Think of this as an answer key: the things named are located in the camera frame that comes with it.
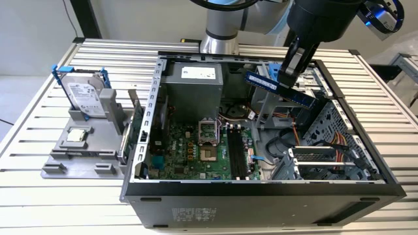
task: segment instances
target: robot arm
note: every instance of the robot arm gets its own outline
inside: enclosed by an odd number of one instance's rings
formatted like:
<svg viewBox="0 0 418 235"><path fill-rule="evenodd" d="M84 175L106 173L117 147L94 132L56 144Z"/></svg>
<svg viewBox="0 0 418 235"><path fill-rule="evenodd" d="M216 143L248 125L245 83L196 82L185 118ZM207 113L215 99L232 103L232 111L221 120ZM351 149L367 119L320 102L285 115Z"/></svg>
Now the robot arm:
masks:
<svg viewBox="0 0 418 235"><path fill-rule="evenodd" d="M200 44L200 52L237 54L237 31L263 32L263 27L269 25L269 21L284 14L283 9L289 1L191 0L191 2L208 9L207 36ZM392 3L395 11L390 9L386 0L293 0L287 24L296 38L280 67L280 85L287 88L293 86L319 43L332 42L341 37L355 15L382 40L395 33L403 23L403 7L399 0L392 0Z"/></svg>
<svg viewBox="0 0 418 235"><path fill-rule="evenodd" d="M387 3L382 0L295 0L287 17L289 29L295 32L285 58L280 67L280 84L292 87L299 74L304 71L320 42L337 40L355 15L368 19L382 33L394 33L403 22L403 7L394 0L396 12L392 12ZM396 23L392 29L387 29L376 19L371 9L383 9L395 17Z"/></svg>

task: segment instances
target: white wall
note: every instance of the white wall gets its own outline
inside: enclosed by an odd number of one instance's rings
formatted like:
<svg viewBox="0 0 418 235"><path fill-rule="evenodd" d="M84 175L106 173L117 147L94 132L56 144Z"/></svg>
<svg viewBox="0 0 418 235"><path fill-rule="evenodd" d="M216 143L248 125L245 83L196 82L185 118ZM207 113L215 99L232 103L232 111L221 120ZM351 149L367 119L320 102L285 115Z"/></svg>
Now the white wall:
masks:
<svg viewBox="0 0 418 235"><path fill-rule="evenodd" d="M105 39L179 42L204 36L207 10L189 0L92 0ZM275 36L240 32L239 42L272 45Z"/></svg>
<svg viewBox="0 0 418 235"><path fill-rule="evenodd" d="M46 76L74 38L61 0L0 0L0 22L0 75Z"/></svg>
<svg viewBox="0 0 418 235"><path fill-rule="evenodd" d="M364 59L378 55L391 47L399 37L418 31L418 0L400 0L400 2L404 8L403 26L384 41L380 41L360 19L355 17L344 36L331 43L321 43L320 48L356 49Z"/></svg>

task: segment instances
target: motherboard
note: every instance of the motherboard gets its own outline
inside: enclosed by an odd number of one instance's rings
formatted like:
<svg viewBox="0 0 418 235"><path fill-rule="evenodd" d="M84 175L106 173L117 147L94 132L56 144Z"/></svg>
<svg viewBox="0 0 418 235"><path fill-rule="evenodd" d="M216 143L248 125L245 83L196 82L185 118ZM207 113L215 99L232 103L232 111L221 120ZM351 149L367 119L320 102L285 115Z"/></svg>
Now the motherboard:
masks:
<svg viewBox="0 0 418 235"><path fill-rule="evenodd" d="M219 140L215 144L201 143L201 137ZM173 123L167 143L164 155L152 156L151 179L235 180L239 176L240 180L260 179L257 163L251 159L255 143L249 129L227 125L213 129L205 123L199 129L197 125Z"/></svg>

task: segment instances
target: aluminum extrusion table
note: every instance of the aluminum extrusion table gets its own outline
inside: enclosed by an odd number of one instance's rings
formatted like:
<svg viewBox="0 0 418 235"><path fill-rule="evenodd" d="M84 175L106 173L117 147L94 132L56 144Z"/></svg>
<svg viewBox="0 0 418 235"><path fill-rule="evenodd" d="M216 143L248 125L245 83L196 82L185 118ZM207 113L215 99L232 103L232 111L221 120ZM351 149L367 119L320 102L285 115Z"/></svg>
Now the aluminum extrusion table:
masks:
<svg viewBox="0 0 418 235"><path fill-rule="evenodd" d="M141 103L159 50L197 52L193 43L139 43L86 39L72 44L58 66L109 72L112 87L134 88ZM240 55L284 57L285 48L244 46ZM317 50L320 59L407 193L343 228L147 230L118 202L121 180L42 179L40 169L68 121L69 102L52 76L0 144L0 234L418 234L418 120L359 55ZM117 102L130 107L126 92Z"/></svg>

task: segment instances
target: blue ram module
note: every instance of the blue ram module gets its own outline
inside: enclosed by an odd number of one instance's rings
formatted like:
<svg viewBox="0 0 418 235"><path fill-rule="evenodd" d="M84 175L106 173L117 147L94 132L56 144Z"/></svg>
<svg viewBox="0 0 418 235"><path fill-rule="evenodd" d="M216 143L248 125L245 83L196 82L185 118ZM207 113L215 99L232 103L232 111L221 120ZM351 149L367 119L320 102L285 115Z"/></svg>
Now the blue ram module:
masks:
<svg viewBox="0 0 418 235"><path fill-rule="evenodd" d="M264 76L260 76L253 72L247 71L245 82L279 95L287 101L301 105L305 109L309 109L316 102L316 98L308 96L307 94L296 91L292 88L285 88L280 86L276 81L265 78Z"/></svg>

